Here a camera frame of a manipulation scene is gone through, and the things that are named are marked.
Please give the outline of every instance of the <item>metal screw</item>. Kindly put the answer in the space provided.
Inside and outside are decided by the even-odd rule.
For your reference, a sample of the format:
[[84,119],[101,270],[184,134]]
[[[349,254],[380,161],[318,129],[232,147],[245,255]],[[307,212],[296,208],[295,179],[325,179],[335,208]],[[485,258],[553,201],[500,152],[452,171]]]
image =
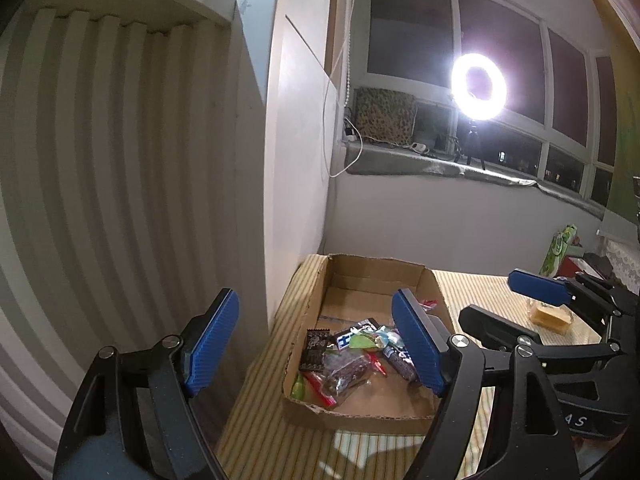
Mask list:
[[518,336],[518,343],[521,345],[527,345],[527,346],[531,346],[531,344],[533,343],[533,341],[531,340],[530,337],[525,336],[525,335],[519,335]]
[[100,359],[108,359],[115,354],[115,352],[116,350],[113,346],[103,346],[98,352],[98,357],[100,357]]
[[458,348],[464,348],[465,346],[469,346],[469,339],[462,334],[456,334],[451,336],[451,342]]
[[530,346],[518,345],[516,346],[516,350],[522,357],[531,357],[533,355],[533,350]]
[[177,335],[168,335],[162,339],[162,346],[165,348],[175,348],[180,344],[180,338]]

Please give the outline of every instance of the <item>red candy wrapper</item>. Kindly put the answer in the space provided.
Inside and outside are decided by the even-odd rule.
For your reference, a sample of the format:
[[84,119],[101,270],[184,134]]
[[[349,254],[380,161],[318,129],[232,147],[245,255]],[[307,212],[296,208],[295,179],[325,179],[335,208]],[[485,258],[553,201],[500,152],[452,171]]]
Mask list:
[[378,359],[378,356],[375,355],[373,352],[368,352],[368,354],[369,354],[369,361],[371,361],[371,365],[374,367],[374,369],[386,377],[385,367],[383,367],[382,363],[380,362],[380,359]]
[[435,300],[424,300],[421,301],[420,304],[425,312],[430,311],[433,307],[438,306],[438,302]]
[[322,400],[322,403],[328,408],[334,408],[338,405],[338,401],[335,400],[335,397],[327,396],[322,393],[322,383],[324,379],[322,376],[316,372],[304,372],[303,375],[305,379],[311,384],[311,387],[314,389],[315,393],[318,394],[318,397]]

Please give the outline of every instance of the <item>dark window pane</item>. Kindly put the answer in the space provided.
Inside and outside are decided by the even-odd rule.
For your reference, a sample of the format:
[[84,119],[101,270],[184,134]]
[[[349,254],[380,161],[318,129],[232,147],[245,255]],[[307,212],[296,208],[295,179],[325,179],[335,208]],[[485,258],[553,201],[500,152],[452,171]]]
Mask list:
[[[542,143],[539,140],[489,121],[478,121],[477,125],[485,161],[533,176],[537,174],[542,149]],[[468,132],[469,120],[464,115],[460,115],[457,135],[462,151],[465,155],[478,158],[479,152],[475,141],[471,140],[470,145],[467,145]]]
[[598,148],[598,160],[613,166],[616,163],[616,133],[618,129],[613,65],[610,57],[599,57],[596,59],[596,63],[598,64],[598,82],[600,83],[600,147]]
[[331,77],[334,65],[334,41],[336,27],[336,6],[338,0],[329,0],[329,21],[326,26],[326,45],[324,48],[324,72]]
[[462,52],[477,52],[491,59],[507,82],[506,108],[544,123],[545,60],[540,25],[491,0],[459,1]]
[[583,54],[549,31],[554,64],[554,128],[587,145],[587,69]]
[[451,0],[371,0],[368,71],[449,87]]
[[593,190],[591,191],[591,199],[597,203],[607,206],[609,200],[609,191],[611,190],[611,179],[613,173],[596,168],[596,176],[593,180]]
[[430,150],[446,151],[450,119],[450,108],[418,103],[413,142],[421,142]]
[[584,164],[579,160],[575,160],[572,156],[553,147],[549,148],[545,180],[578,192],[580,191],[583,169]]

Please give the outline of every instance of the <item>window frame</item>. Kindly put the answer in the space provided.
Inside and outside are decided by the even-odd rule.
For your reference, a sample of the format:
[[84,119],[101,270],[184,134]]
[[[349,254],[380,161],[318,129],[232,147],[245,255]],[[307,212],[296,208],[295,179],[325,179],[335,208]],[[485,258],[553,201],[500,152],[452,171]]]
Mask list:
[[[505,6],[524,18],[538,24],[542,38],[543,59],[545,63],[545,123],[541,124],[531,118],[507,109],[502,110],[492,121],[542,142],[537,175],[537,178],[540,180],[544,180],[550,146],[583,163],[584,169],[579,193],[583,199],[591,201],[595,169],[601,168],[603,170],[613,171],[612,166],[598,161],[598,147],[600,145],[600,94],[596,58],[609,56],[610,54],[605,50],[585,49],[564,31],[558,30],[555,27],[552,28],[555,34],[563,38],[584,57],[587,77],[588,116],[587,145],[583,146],[576,140],[554,129],[552,126],[554,113],[554,72],[549,27],[546,21],[509,0],[491,1]],[[460,4],[458,0],[450,0],[450,3],[453,28],[453,57],[457,59],[462,54]],[[352,52],[354,54],[354,56],[351,56],[352,86],[354,88],[372,87],[407,92],[414,95],[419,102],[450,108],[452,113],[449,124],[449,135],[455,137],[459,112],[453,102],[450,89],[395,76],[369,73],[367,67],[369,64],[371,0],[355,0],[353,15],[354,20],[352,20],[351,27],[353,39]]]

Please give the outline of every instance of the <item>white cable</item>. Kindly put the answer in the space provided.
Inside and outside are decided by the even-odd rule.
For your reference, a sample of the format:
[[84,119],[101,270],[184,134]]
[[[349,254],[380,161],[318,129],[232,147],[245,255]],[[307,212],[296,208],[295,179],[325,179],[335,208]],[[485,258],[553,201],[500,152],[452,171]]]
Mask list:
[[[358,156],[356,158],[354,158],[348,165],[346,165],[344,168],[342,168],[342,170],[340,170],[335,175],[331,174],[331,169],[329,168],[329,163],[326,160],[326,147],[325,147],[325,141],[324,141],[324,139],[326,137],[325,126],[324,126],[324,115],[326,113],[326,99],[327,99],[327,97],[329,95],[329,85],[331,84],[331,81],[334,78],[335,69],[338,67],[338,62],[342,58],[342,54],[344,53],[345,48],[347,47],[347,44],[350,41],[351,17],[353,16],[354,4],[355,4],[355,0],[351,0],[351,9],[350,9],[350,12],[349,12],[349,17],[347,19],[348,26],[346,27],[347,33],[345,34],[345,38],[344,38],[344,41],[342,42],[342,46],[340,47],[340,51],[338,52],[338,56],[335,58],[334,65],[331,68],[331,73],[329,74],[329,81],[327,82],[326,90],[324,91],[324,99],[322,99],[322,158],[324,159],[324,167],[325,167],[326,172],[327,172],[327,174],[329,175],[330,178],[336,178],[337,176],[339,176],[339,175],[343,174],[345,171],[347,171],[353,164],[355,164],[356,161],[360,158],[360,155],[362,154],[362,150],[364,148],[364,141],[362,140],[362,135],[360,134],[358,129],[353,125],[353,123],[345,117],[344,120],[347,121],[351,125],[351,127],[358,134],[358,137],[360,137],[360,151],[358,152]],[[338,93],[337,92],[336,92],[336,95],[335,95],[335,104],[338,105]],[[333,155],[334,142],[332,142],[332,144],[331,144],[331,151],[332,151],[332,155]]]

